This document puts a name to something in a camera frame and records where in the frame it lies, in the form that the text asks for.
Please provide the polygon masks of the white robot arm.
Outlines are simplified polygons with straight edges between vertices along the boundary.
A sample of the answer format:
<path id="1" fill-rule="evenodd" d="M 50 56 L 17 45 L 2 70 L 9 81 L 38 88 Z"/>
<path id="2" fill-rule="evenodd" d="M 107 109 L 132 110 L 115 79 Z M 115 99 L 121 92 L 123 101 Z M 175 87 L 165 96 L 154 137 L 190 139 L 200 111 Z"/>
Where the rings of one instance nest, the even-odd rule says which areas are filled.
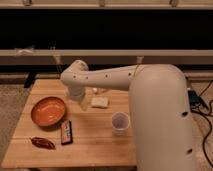
<path id="1" fill-rule="evenodd" d="M 128 93 L 138 171 L 197 171 L 187 80 L 170 64 L 141 64 L 91 71 L 82 60 L 60 76 L 70 98 L 87 87 Z"/>

